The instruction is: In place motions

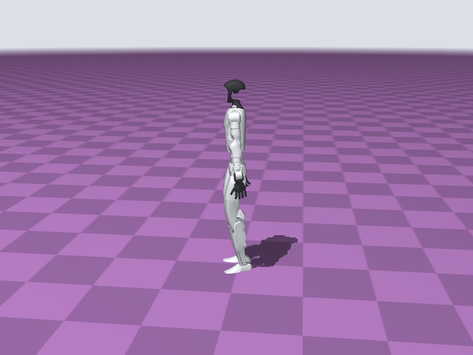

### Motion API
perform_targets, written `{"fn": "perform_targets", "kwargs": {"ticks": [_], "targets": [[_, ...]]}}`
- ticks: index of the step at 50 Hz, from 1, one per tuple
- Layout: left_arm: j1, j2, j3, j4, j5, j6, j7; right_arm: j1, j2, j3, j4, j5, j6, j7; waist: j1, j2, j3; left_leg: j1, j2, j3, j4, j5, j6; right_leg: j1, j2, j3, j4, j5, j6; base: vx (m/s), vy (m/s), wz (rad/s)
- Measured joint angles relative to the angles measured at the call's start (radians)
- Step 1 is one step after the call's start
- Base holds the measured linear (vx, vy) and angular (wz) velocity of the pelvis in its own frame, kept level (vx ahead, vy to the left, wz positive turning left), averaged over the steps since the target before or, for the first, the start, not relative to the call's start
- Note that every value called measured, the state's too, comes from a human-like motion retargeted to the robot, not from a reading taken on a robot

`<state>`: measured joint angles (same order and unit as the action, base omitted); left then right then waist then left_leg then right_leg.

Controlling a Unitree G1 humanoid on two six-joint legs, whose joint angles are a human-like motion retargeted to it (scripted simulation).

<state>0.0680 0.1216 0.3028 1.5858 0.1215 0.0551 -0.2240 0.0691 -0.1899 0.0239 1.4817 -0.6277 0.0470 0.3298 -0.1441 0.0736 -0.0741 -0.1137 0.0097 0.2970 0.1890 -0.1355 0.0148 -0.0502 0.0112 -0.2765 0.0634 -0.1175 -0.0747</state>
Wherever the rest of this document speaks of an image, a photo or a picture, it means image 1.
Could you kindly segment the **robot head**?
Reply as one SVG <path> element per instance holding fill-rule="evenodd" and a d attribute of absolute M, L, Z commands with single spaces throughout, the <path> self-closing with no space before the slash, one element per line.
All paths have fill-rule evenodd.
<path fill-rule="evenodd" d="M 237 108 L 244 109 L 241 103 L 239 102 L 239 100 L 235 100 L 231 98 L 232 92 L 238 93 L 240 89 L 245 89 L 244 83 L 240 80 L 234 79 L 234 80 L 227 81 L 224 84 L 224 87 L 228 90 L 228 103 L 232 103 L 232 106 L 236 105 Z"/>

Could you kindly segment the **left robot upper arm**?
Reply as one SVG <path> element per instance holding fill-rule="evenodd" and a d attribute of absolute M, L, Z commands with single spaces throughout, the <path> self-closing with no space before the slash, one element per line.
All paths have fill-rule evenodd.
<path fill-rule="evenodd" d="M 239 111 L 232 111 L 228 113 L 228 122 L 230 125 L 230 132 L 233 141 L 229 143 L 228 149 L 231 151 L 231 144 L 237 142 L 241 148 L 241 133 L 240 133 L 240 122 L 241 116 Z"/>

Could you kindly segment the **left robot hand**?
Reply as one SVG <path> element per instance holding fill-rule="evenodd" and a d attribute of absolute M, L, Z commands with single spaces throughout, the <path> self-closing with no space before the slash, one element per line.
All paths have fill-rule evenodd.
<path fill-rule="evenodd" d="M 236 175 L 234 173 L 234 181 L 236 183 L 234 184 L 234 188 L 231 191 L 231 195 L 233 194 L 233 192 L 235 190 L 235 192 L 236 192 L 235 199 L 237 199 L 237 193 L 239 194 L 239 199 L 241 198 L 240 192 L 242 193 L 242 198 L 243 198 L 244 197 L 243 191 L 245 193 L 245 196 L 247 197 L 246 188 L 245 188 L 245 184 L 243 183 L 243 180 L 244 180 L 243 179 L 243 174 L 242 174 L 242 179 L 236 180 Z"/>

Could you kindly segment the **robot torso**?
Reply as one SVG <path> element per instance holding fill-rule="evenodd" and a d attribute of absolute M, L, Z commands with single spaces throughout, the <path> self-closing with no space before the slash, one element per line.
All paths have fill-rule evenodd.
<path fill-rule="evenodd" d="M 233 108 L 230 108 L 227 110 L 225 114 L 225 119 L 224 119 L 225 142 L 226 142 L 227 152 L 231 152 L 228 149 L 228 145 L 230 142 L 233 141 L 233 138 L 231 137 L 231 132 L 230 132 L 230 125 L 228 122 L 228 113 L 232 111 L 239 111 L 240 116 L 241 116 L 241 122 L 240 122 L 241 148 L 240 149 L 241 149 L 241 152 L 244 152 L 245 151 L 245 133 L 246 133 L 246 111 L 245 111 L 245 108 L 240 109 L 240 108 L 237 108 L 236 105 L 233 105 L 232 107 Z M 228 165 L 228 172 L 229 172 L 229 175 L 232 176 L 234 175 L 234 171 L 233 171 L 233 164 L 232 164 L 231 156 L 230 156 L 230 161 L 231 162 Z M 242 163 L 240 165 L 242 166 L 242 173 L 243 173 L 243 176 L 246 177 L 247 171 L 246 171 L 245 162 L 243 161 L 243 157 L 241 157 L 241 162 Z"/>

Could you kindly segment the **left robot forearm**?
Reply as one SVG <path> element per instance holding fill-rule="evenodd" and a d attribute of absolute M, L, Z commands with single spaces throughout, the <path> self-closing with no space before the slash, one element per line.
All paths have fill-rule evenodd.
<path fill-rule="evenodd" d="M 236 175 L 236 180 L 242 179 L 242 166 L 240 165 L 242 152 L 237 142 L 233 142 L 231 144 L 231 151 L 232 151 L 232 164 L 233 164 L 233 171 Z"/>

